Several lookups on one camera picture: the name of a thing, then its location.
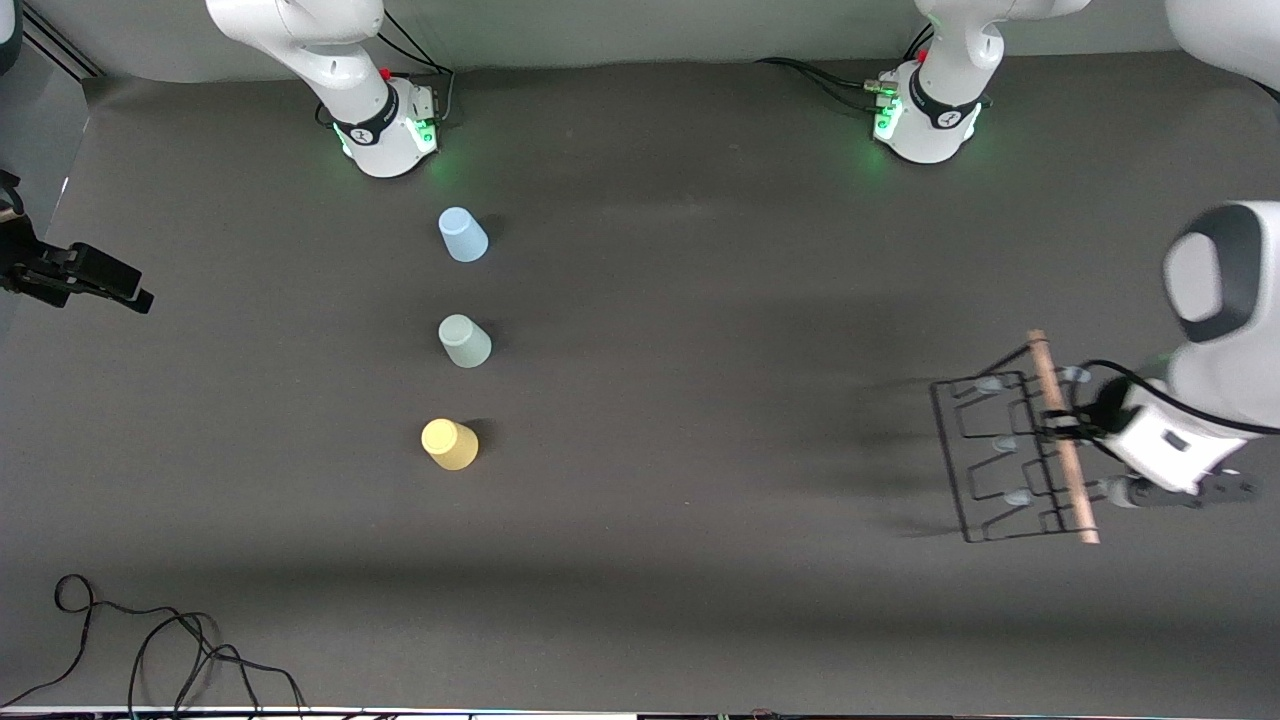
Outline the black wire cup holder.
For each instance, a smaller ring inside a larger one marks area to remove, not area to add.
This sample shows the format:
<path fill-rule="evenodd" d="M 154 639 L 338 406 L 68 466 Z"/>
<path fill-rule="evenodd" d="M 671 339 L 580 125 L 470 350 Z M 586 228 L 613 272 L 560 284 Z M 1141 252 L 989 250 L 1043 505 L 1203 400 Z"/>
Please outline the black wire cup holder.
<path fill-rule="evenodd" d="M 1100 541 L 1097 483 L 1083 473 L 1079 442 L 1042 436 L 1039 415 L 1066 409 L 1068 391 L 1091 374 L 1061 366 L 1043 333 L 987 368 L 928 386 L 945 477 L 959 530 L 970 544 L 1050 536 Z"/>

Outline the pale green plastic cup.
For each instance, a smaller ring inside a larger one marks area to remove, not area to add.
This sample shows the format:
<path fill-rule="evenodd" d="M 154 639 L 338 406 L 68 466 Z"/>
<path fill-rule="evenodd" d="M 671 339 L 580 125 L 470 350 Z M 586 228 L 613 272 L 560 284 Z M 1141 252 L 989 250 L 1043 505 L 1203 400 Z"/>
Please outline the pale green plastic cup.
<path fill-rule="evenodd" d="M 436 336 L 456 366 L 474 369 L 492 356 L 490 336 L 475 320 L 463 314 L 444 318 L 438 327 Z"/>

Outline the yellow plastic cup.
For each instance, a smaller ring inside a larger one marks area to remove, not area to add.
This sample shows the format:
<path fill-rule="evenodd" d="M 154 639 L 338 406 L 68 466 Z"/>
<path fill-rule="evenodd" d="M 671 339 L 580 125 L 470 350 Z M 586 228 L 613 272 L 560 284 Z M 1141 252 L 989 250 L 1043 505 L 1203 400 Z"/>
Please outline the yellow plastic cup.
<path fill-rule="evenodd" d="M 479 456 L 479 437 L 467 425 L 447 418 L 430 420 L 421 432 L 421 446 L 443 469 L 460 471 Z"/>

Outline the pale blue plastic cup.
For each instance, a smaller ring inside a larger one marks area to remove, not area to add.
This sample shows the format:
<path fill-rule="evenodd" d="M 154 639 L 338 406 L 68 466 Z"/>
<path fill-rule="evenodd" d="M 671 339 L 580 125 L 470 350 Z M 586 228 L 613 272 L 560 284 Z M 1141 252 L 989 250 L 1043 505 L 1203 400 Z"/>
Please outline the pale blue plastic cup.
<path fill-rule="evenodd" d="M 458 263 L 483 258 L 490 240 L 477 218 L 466 208 L 447 208 L 436 222 L 447 252 Z"/>

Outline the dark grey table mat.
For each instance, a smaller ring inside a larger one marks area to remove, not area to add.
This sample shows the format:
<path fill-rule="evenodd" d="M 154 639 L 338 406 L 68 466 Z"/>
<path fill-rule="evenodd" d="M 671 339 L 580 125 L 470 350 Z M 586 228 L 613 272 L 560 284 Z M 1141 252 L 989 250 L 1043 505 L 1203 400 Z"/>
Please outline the dark grey table mat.
<path fill-rule="evenodd" d="M 1280 716 L 1280 497 L 968 544 L 928 393 L 1032 328 L 1061 363 L 1175 346 L 1169 241 L 1280 199 L 1265 91 L 1012 59 L 913 167 L 776 67 L 457 85 L 392 181 L 297 81 L 88 87 L 47 238 L 156 300 L 6 323 L 0 701 L 74 657 L 79 573 L 210 614 L 316 705 Z M 463 470 L 436 418 L 479 437 Z"/>

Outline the black aluminium frame rail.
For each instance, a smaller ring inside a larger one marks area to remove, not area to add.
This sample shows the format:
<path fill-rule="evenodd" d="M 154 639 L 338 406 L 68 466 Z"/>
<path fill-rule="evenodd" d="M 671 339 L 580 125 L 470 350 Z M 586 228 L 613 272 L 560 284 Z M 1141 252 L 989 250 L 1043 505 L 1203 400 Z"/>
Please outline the black aluminium frame rail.
<path fill-rule="evenodd" d="M 69 36 L 63 33 L 29 0 L 17 0 L 20 10 L 18 24 L 23 31 L 23 46 L 51 61 L 70 78 L 83 83 L 104 78 L 108 73 Z"/>

